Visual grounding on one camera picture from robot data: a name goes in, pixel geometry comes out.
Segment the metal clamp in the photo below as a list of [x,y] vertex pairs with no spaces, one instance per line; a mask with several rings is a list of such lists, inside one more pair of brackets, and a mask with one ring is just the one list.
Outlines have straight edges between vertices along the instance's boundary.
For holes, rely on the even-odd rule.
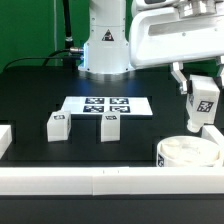
[[78,47],[71,47],[70,48],[70,53],[71,54],[83,54],[84,50],[83,48],[78,48]]
[[218,87],[224,89],[224,56],[217,57],[216,64],[219,66],[219,71],[214,80]]
[[171,68],[171,74],[174,76],[174,78],[177,80],[177,82],[180,84],[180,92],[181,94],[187,94],[188,88],[187,88],[187,79],[183,75],[183,73],[180,71],[183,69],[183,63],[182,62],[173,62],[170,66]]

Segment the black cable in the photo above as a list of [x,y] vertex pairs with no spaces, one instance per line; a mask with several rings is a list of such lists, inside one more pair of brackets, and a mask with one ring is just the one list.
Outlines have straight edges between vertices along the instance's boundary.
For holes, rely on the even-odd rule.
[[69,10],[69,1],[63,0],[64,7],[64,19],[65,19],[65,48],[70,48],[74,46],[71,30],[71,21],[70,21],[70,10]]
[[5,65],[5,67],[3,68],[3,72],[5,72],[8,67],[18,61],[25,61],[25,60],[43,60],[43,59],[48,59],[48,60],[52,60],[52,59],[64,59],[64,57],[26,57],[26,58],[18,58],[16,60],[10,61],[9,63],[7,63]]
[[55,55],[57,55],[57,54],[61,54],[61,53],[65,53],[65,52],[70,52],[70,50],[69,50],[69,49],[63,49],[63,50],[57,50],[57,51],[51,53],[51,54],[45,59],[45,61],[44,61],[44,63],[42,64],[42,66],[46,66],[47,63],[48,63],[48,61],[49,61],[52,57],[54,57]]

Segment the black and white pattern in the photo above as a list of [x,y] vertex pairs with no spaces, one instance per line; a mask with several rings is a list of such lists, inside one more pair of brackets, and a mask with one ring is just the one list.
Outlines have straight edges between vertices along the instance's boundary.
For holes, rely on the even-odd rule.
[[213,104],[214,104],[213,102],[201,101],[197,111],[209,113],[212,109]]
[[103,113],[104,107],[103,106],[84,106],[83,112],[84,113]]
[[117,120],[116,116],[106,116],[107,120]]
[[110,30],[107,30],[106,34],[104,35],[102,41],[114,41],[114,38],[110,32]]
[[189,102],[190,102],[191,106],[193,107],[193,103],[194,103],[194,95],[193,94],[189,95]]
[[159,167],[164,167],[164,158],[159,154],[158,155],[158,166]]
[[129,104],[128,98],[110,98],[110,104]]
[[54,116],[54,119],[55,120],[64,120],[65,116],[64,115],[56,115],[56,116]]
[[104,98],[89,97],[86,98],[85,104],[104,104],[104,101],[105,101]]
[[120,113],[130,113],[130,107],[129,106],[110,106],[110,111],[120,111]]

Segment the small white block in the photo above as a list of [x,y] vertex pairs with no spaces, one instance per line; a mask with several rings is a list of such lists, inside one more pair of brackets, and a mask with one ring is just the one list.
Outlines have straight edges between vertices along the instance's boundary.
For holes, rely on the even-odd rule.
[[47,137],[49,142],[68,140],[70,130],[70,111],[57,111],[51,114],[47,122]]
[[0,159],[12,142],[10,125],[0,125]]
[[105,112],[101,121],[101,142],[120,140],[120,112]]

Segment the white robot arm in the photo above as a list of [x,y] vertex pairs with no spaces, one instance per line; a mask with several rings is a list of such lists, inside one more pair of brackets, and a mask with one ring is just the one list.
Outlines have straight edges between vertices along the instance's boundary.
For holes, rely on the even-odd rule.
[[214,0],[134,0],[137,13],[130,30],[130,61],[135,69],[170,65],[182,94],[187,84],[184,62],[217,59],[218,83],[224,87],[224,3]]
[[132,70],[125,38],[126,0],[90,0],[90,36],[79,70],[116,75]]

